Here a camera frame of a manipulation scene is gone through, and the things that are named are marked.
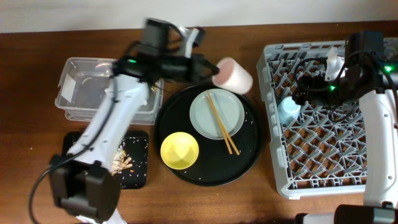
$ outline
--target round black tray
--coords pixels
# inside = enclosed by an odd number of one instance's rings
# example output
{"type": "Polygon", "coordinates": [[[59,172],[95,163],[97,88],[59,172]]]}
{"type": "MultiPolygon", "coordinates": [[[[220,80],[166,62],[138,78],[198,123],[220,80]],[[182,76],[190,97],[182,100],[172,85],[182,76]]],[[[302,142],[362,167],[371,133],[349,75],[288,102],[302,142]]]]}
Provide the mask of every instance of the round black tray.
{"type": "Polygon", "coordinates": [[[175,93],[163,105],[155,122],[155,148],[159,156],[163,140],[172,133],[189,133],[197,140],[199,156],[191,167],[184,170],[167,168],[180,179],[201,186],[227,184],[240,178],[254,165],[262,149],[261,120],[252,103],[242,95],[236,96],[243,104],[244,123],[231,137],[241,152],[239,156],[228,153],[223,139],[208,139],[195,130],[189,117],[191,103],[201,92],[212,88],[217,87],[191,86],[175,93]]]}

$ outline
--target white wall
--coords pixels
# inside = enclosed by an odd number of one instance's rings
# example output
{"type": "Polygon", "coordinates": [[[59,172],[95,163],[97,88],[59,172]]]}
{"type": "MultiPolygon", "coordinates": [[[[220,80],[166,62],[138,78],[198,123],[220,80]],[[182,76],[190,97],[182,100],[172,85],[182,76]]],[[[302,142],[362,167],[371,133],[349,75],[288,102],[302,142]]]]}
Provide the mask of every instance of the white wall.
{"type": "Polygon", "coordinates": [[[398,20],[398,0],[0,0],[0,32],[398,20]]]}

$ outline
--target white cup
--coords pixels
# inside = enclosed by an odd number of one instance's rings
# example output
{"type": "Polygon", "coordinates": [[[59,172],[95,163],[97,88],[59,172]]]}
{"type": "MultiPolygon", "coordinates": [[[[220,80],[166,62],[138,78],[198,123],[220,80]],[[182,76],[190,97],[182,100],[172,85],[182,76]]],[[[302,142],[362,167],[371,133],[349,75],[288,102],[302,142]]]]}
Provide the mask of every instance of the white cup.
{"type": "Polygon", "coordinates": [[[291,96],[285,97],[278,105],[278,115],[281,124],[288,125],[300,114],[300,105],[297,105],[291,96]]]}
{"type": "Polygon", "coordinates": [[[215,86],[237,94],[245,94],[253,86],[253,77],[232,58],[223,58],[217,67],[220,72],[212,77],[215,86]]]}

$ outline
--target plastic crate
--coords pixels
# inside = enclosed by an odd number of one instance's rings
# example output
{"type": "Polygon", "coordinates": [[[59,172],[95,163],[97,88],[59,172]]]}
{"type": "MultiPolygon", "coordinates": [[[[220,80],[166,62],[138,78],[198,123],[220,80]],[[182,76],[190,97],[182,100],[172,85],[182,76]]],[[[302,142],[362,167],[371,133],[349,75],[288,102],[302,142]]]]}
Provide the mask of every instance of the plastic crate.
{"type": "MultiPolygon", "coordinates": [[[[65,110],[67,119],[91,121],[109,85],[109,74],[114,61],[115,59],[77,57],[67,60],[58,84],[60,91],[55,99],[55,106],[65,110]],[[65,80],[72,82],[73,86],[66,86],[65,80]],[[69,95],[63,92],[66,88],[69,88],[69,95]]],[[[147,104],[140,107],[131,124],[155,124],[162,106],[162,88],[161,80],[159,89],[150,93],[147,104]]]]}
{"type": "MultiPolygon", "coordinates": [[[[396,57],[397,38],[384,39],[384,46],[385,55],[396,57]]],[[[297,87],[292,69],[302,59],[325,57],[332,47],[344,56],[344,41],[268,45],[257,63],[277,191],[289,199],[362,193],[365,189],[366,141],[359,109],[347,120],[333,124],[326,109],[307,103],[298,119],[288,125],[279,122],[277,105],[297,87]]],[[[318,75],[324,67],[312,61],[302,69],[318,75]]],[[[343,116],[342,112],[336,111],[336,115],[343,116]]]]}

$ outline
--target pink cup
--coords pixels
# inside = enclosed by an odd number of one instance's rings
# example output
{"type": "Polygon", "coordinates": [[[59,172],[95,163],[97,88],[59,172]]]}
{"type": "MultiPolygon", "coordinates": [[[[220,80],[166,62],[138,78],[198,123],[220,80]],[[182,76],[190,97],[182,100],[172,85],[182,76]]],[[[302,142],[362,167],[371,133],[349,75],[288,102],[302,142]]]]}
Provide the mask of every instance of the pink cup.
{"type": "Polygon", "coordinates": [[[212,77],[215,86],[237,94],[245,94],[253,86],[253,77],[232,58],[223,58],[217,67],[220,72],[212,77]]]}

